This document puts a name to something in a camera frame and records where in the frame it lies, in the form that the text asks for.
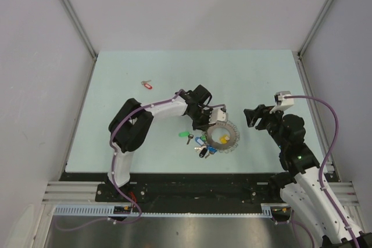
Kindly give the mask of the key with blue tag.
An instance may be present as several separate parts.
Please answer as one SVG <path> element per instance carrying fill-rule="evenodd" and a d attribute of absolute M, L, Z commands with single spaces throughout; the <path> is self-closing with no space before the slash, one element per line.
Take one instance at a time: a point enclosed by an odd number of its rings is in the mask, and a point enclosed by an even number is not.
<path fill-rule="evenodd" d="M 202 150 L 206 148 L 205 142 L 200 137 L 196 137 L 195 142 L 197 144 L 197 146 L 194 147 L 195 150 Z"/>

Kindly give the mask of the key with green tag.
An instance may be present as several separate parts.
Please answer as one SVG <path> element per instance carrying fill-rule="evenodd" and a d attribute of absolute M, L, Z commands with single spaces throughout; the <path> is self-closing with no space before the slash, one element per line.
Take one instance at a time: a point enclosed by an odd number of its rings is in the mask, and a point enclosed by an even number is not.
<path fill-rule="evenodd" d="M 191 140 L 194 138 L 194 135 L 188 131 L 180 132 L 178 134 L 180 138 L 186 138 L 187 139 L 187 145 L 191 142 Z"/>

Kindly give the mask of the key with yellow tag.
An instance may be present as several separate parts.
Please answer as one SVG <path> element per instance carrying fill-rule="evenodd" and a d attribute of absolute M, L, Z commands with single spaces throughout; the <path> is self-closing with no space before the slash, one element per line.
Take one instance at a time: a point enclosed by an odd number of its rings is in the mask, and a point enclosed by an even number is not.
<path fill-rule="evenodd" d="M 223 135 L 219 138 L 220 143 L 223 144 L 223 145 L 227 144 L 229 142 L 229 140 L 230 140 L 230 137 L 227 134 L 225 134 L 225 135 Z"/>

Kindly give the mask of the large metal keyring disc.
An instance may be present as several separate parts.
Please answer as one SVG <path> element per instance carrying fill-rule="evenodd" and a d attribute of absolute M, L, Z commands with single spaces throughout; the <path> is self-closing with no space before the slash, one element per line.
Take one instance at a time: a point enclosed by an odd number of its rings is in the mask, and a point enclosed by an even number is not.
<path fill-rule="evenodd" d="M 230 153 L 238 147 L 240 133 L 230 121 L 217 122 L 205 132 L 206 143 L 220 153 Z"/>

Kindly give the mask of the key with black tag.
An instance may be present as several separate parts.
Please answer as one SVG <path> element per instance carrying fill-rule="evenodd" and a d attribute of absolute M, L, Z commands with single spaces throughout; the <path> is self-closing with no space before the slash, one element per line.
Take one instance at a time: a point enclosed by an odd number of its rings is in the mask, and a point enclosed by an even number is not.
<path fill-rule="evenodd" d="M 201 151 L 199 152 L 199 157 L 204 158 L 206 156 L 207 152 L 208 152 L 207 148 L 201 149 Z"/>

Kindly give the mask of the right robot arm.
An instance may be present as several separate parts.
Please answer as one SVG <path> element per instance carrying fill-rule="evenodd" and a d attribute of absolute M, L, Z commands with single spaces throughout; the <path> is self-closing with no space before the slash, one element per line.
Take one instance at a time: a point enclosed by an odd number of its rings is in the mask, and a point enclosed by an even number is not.
<path fill-rule="evenodd" d="M 371 233 L 342 207 L 305 144 L 303 118 L 265 105 L 244 109 L 244 115 L 248 127 L 267 131 L 280 149 L 284 172 L 269 179 L 269 198 L 287 203 L 321 247 L 371 247 Z"/>

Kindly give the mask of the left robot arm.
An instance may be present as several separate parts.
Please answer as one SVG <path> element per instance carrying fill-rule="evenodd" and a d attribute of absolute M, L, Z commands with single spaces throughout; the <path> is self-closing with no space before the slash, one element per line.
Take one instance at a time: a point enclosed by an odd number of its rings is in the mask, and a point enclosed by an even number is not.
<path fill-rule="evenodd" d="M 169 117 L 188 116 L 192 129 L 208 131 L 217 124 L 226 123 L 228 114 L 224 104 L 211 106 L 212 94 L 202 85 L 194 90 L 183 89 L 163 101 L 143 105 L 134 98 L 128 99 L 109 124 L 109 145 L 113 149 L 111 184 L 108 194 L 115 201 L 128 196 L 130 168 L 134 152 L 144 143 L 154 121 Z"/>

